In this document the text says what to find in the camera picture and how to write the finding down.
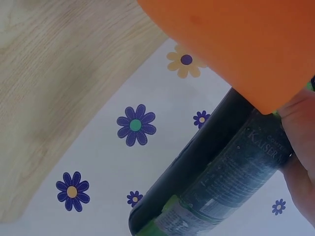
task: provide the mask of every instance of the wooden surface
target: wooden surface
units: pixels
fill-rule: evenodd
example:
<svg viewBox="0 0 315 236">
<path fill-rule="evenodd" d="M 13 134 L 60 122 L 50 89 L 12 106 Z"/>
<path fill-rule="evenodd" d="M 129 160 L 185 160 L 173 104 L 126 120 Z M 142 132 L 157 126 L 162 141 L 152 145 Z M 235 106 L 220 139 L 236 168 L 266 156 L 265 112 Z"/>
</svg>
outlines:
<svg viewBox="0 0 315 236">
<path fill-rule="evenodd" d="M 134 0 L 0 0 L 0 221 L 166 39 Z"/>
</svg>

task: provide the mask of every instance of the bottle label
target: bottle label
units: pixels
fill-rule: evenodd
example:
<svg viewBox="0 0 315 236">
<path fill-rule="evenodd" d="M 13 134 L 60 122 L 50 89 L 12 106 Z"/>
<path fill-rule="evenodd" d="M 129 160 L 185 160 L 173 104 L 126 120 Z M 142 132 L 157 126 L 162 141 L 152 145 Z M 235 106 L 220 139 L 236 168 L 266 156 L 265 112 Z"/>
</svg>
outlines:
<svg viewBox="0 0 315 236">
<path fill-rule="evenodd" d="M 197 215 L 218 224 L 247 201 L 291 154 L 281 124 L 273 115 L 263 116 L 254 110 L 180 198 Z"/>
<path fill-rule="evenodd" d="M 178 199 L 155 219 L 155 225 L 168 236 L 194 236 L 215 227 L 184 208 Z"/>
</svg>

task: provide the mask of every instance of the flower print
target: flower print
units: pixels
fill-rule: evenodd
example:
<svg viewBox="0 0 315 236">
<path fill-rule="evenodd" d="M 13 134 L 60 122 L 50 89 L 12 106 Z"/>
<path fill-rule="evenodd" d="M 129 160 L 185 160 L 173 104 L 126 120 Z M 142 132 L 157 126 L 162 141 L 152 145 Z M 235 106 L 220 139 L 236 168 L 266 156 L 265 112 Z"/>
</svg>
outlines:
<svg viewBox="0 0 315 236">
<path fill-rule="evenodd" d="M 135 144 L 136 140 L 140 145 L 145 145 L 148 142 L 146 134 L 153 135 L 157 129 L 154 125 L 151 125 L 155 120 L 156 115 L 153 112 L 146 113 L 146 107 L 140 104 L 136 111 L 132 107 L 125 109 L 126 117 L 118 117 L 117 124 L 122 126 L 118 130 L 119 138 L 126 138 L 127 146 L 131 147 Z"/>
<path fill-rule="evenodd" d="M 198 125 L 198 128 L 200 129 L 203 124 L 207 121 L 207 119 L 209 119 L 210 114 L 207 114 L 206 111 L 201 112 L 197 112 L 197 115 L 193 117 L 193 119 L 195 120 L 195 122 L 193 123 L 194 125 Z"/>
<path fill-rule="evenodd" d="M 175 51 L 176 52 L 171 52 L 167 54 L 167 59 L 173 61 L 169 63 L 167 68 L 170 71 L 177 70 L 178 77 L 182 79 L 187 77 L 188 72 L 195 78 L 199 77 L 199 67 L 206 68 L 206 65 L 203 64 L 198 58 L 193 57 L 192 55 L 187 53 L 187 51 L 180 45 L 175 46 Z"/>
<path fill-rule="evenodd" d="M 139 191 L 135 191 L 135 192 L 130 192 L 130 195 L 127 195 L 128 200 L 128 204 L 131 205 L 131 207 L 134 207 L 138 201 L 140 201 L 143 198 L 142 194 L 139 194 Z"/>
<path fill-rule="evenodd" d="M 272 206 L 272 213 L 275 215 L 282 214 L 282 211 L 285 210 L 285 203 L 283 199 L 280 199 L 280 201 L 276 200 L 276 204 Z"/>
<path fill-rule="evenodd" d="M 57 199 L 61 203 L 65 202 L 64 207 L 68 211 L 71 211 L 72 206 L 74 206 L 77 212 L 81 212 L 81 203 L 87 204 L 90 202 L 90 197 L 84 193 L 89 189 L 90 185 L 86 180 L 80 181 L 81 174 L 79 172 L 75 172 L 72 178 L 68 172 L 65 172 L 63 174 L 63 182 L 58 181 L 56 183 L 57 189 L 61 191 L 57 195 Z"/>
</svg>

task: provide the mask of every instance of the person's hand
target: person's hand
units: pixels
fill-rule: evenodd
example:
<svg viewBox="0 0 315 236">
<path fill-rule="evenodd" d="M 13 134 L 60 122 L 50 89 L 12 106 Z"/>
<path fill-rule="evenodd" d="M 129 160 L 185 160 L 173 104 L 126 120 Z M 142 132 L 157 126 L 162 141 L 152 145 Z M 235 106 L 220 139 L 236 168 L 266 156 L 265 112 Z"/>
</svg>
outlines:
<svg viewBox="0 0 315 236">
<path fill-rule="evenodd" d="M 315 92 L 300 91 L 279 114 L 295 152 L 282 172 L 294 204 L 315 227 Z"/>
</svg>

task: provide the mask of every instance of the glass bottle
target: glass bottle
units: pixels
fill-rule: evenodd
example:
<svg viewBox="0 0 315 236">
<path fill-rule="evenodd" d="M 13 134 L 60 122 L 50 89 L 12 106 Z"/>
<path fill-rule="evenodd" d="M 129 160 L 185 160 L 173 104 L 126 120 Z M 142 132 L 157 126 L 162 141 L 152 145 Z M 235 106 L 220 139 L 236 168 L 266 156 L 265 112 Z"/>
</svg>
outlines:
<svg viewBox="0 0 315 236">
<path fill-rule="evenodd" d="M 132 210 L 133 236 L 196 236 L 229 217 L 292 155 L 281 120 L 231 89 Z"/>
</svg>

